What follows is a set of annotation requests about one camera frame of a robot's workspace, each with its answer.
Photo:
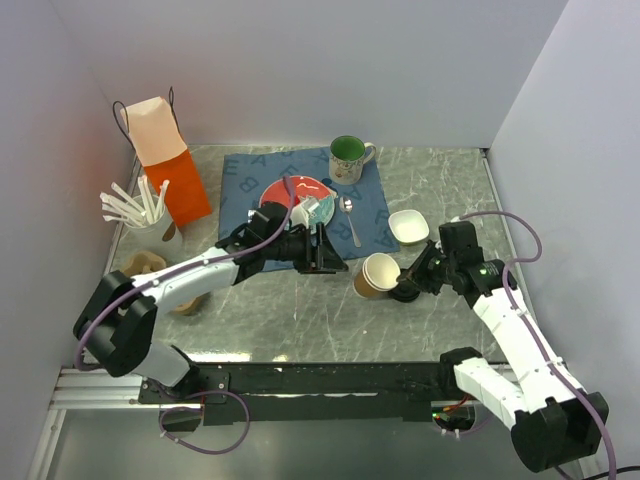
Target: spoon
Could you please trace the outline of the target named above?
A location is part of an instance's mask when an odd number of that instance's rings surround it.
[[[360,239],[358,238],[356,230],[355,228],[353,228],[353,223],[351,223],[351,218],[349,217],[349,214],[353,210],[353,202],[351,202],[350,198],[342,196],[340,197],[339,204],[340,210],[344,212],[344,214],[347,216],[347,220],[349,220],[349,226],[351,226],[351,235],[353,236],[353,244],[356,247],[360,248],[362,246],[362,243],[360,243]]]

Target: orange bag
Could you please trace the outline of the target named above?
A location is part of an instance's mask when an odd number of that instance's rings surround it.
[[[171,101],[172,97],[173,89],[169,91]],[[209,215],[207,193],[178,131],[172,105],[156,97],[122,107],[120,115],[128,127],[129,139],[153,188],[159,193],[162,182],[167,179],[170,182],[165,204],[176,225],[180,227]]]

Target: small white bowl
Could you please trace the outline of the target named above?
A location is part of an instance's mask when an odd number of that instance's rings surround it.
[[[417,210],[402,210],[392,214],[389,227],[400,243],[417,243],[429,236],[429,225]]]

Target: marble table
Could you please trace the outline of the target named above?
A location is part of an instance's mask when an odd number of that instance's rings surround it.
[[[186,260],[218,240],[218,206],[224,156],[304,147],[193,146],[191,152],[214,213],[182,229]],[[496,201],[477,149],[381,148],[378,168],[391,213],[416,209],[437,239],[438,225],[465,212],[495,209]],[[487,258],[511,258],[498,217],[475,220]],[[408,266],[422,245],[402,247],[393,257]],[[112,268],[138,250],[126,230]],[[364,300],[352,288],[363,259],[350,272],[303,276],[294,270],[261,273],[209,295],[191,316],[156,320],[154,339],[174,344],[196,361],[387,362],[437,361],[450,349],[471,346],[490,361],[504,356],[464,299],[444,287],[413,303]]]

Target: paper cup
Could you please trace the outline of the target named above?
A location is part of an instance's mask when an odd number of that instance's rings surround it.
[[[367,257],[353,281],[356,293],[364,298],[373,298],[398,285],[400,267],[386,253],[374,253]]]
[[[142,197],[134,198],[142,205]],[[153,195],[154,205],[158,202],[158,196]],[[182,248],[182,234],[176,226],[166,205],[162,207],[162,213],[157,222],[145,227],[129,227],[131,235],[135,237],[140,246],[164,258],[175,256]]]

